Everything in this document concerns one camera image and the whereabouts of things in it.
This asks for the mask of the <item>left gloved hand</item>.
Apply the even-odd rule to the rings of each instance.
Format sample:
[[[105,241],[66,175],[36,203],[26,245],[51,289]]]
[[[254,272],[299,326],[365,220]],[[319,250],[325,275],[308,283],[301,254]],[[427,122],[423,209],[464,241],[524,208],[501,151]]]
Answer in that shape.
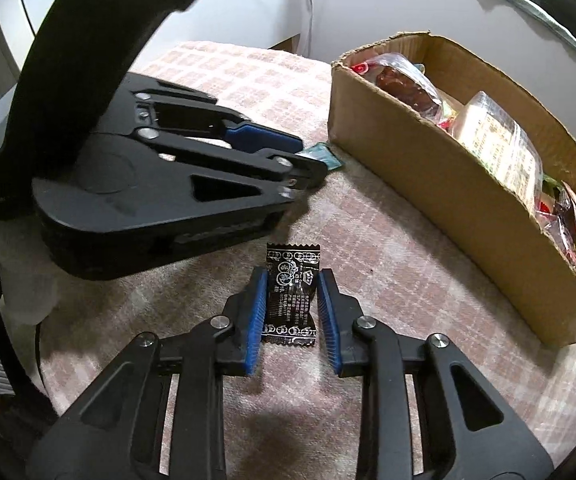
[[[56,307],[60,274],[37,218],[0,221],[0,284],[10,318],[26,325],[41,323]]]

